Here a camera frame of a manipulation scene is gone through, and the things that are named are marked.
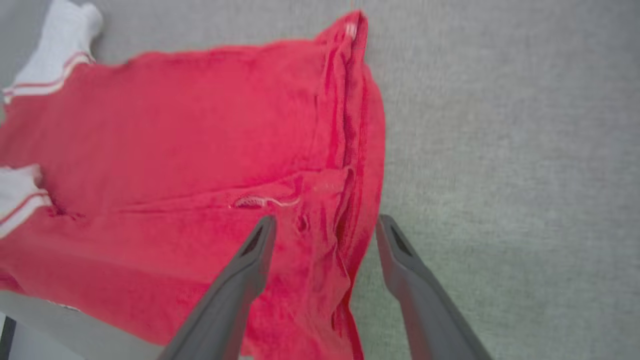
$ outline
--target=gray fabric surface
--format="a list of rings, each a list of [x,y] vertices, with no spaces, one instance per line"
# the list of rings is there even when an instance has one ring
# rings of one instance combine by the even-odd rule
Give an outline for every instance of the gray fabric surface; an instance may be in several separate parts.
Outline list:
[[[4,84],[35,44],[45,6],[8,1],[0,6]],[[95,55],[106,63],[147,50],[312,37],[349,10],[346,0],[96,4],[106,28]],[[381,210],[396,218],[487,349],[496,359],[637,359],[640,3],[356,6],[369,16],[366,58],[387,115]],[[27,309],[24,321],[37,307],[8,298],[0,297],[0,311]],[[368,359],[409,358],[374,244],[351,308]],[[93,333],[76,331],[95,321],[50,319],[60,321],[58,339],[82,356],[109,358],[96,353]],[[101,341],[153,353],[120,333]]]

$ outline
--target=red fabric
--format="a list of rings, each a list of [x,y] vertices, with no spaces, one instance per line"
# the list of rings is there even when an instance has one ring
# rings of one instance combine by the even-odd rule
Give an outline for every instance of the red fabric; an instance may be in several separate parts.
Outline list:
[[[0,241],[3,288],[166,344],[272,213],[243,354],[363,358],[349,299],[384,162],[366,40],[354,12],[314,40],[83,64],[14,98],[0,165],[40,164],[54,206]]]

